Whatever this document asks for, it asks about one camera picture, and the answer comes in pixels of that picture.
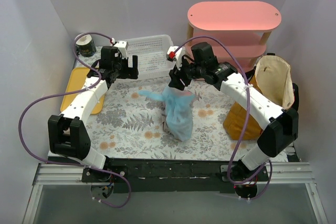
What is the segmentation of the blue plastic grocery bag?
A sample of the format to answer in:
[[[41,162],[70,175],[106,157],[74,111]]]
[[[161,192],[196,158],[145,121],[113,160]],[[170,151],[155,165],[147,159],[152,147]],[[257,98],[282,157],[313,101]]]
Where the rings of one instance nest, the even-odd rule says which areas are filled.
[[[139,95],[163,102],[165,128],[175,139],[184,142],[191,138],[193,130],[191,103],[195,98],[194,94],[166,86],[161,93],[141,90]]]

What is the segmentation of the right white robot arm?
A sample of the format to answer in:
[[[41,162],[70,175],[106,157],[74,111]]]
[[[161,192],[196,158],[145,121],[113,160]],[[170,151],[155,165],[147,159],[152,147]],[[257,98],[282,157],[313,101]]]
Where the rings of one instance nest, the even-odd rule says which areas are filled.
[[[174,62],[170,71],[172,88],[184,90],[191,80],[204,79],[218,91],[228,95],[246,109],[262,129],[257,144],[244,155],[231,172],[242,180],[251,180],[257,169],[269,158],[276,157],[298,137],[299,115],[293,108],[283,109],[255,88],[246,84],[241,73],[228,62],[219,63],[211,45],[201,42],[192,46],[192,62],[181,47],[170,47],[166,58]]]

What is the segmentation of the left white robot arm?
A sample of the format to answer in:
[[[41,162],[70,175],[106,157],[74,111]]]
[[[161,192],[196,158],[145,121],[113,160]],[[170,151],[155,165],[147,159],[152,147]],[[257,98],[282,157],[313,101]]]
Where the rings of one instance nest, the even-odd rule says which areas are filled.
[[[138,57],[132,56],[132,67],[129,67],[127,47],[126,41],[102,47],[100,60],[92,65],[99,68],[87,74],[82,87],[84,92],[76,95],[60,115],[52,115],[48,120],[50,151],[95,167],[93,175],[100,182],[108,181],[112,170],[105,165],[106,157],[91,146],[86,122],[100,98],[117,79],[138,78]]]

